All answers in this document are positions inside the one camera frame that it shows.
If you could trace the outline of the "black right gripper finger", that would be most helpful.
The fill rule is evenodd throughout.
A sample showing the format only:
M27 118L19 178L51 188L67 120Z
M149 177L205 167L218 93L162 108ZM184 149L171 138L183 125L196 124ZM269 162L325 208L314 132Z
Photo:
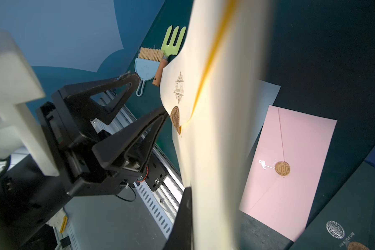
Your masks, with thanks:
M193 205L191 187L184 189L173 229L163 249L193 249Z

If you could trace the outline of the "cream yellow envelope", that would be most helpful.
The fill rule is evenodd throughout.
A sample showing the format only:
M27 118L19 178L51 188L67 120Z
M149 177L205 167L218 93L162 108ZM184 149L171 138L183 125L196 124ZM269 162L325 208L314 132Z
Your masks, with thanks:
M193 250L234 250L252 108L272 1L194 1L185 42L164 68L182 184L192 189Z

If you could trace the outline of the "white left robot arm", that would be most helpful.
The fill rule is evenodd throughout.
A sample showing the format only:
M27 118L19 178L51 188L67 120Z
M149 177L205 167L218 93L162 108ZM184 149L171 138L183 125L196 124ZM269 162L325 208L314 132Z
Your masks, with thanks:
M167 112L158 107L111 134L109 125L140 84L136 73L66 85L36 110L59 174L47 175L31 155L0 173L0 230L24 245L73 197L117 195L147 168Z

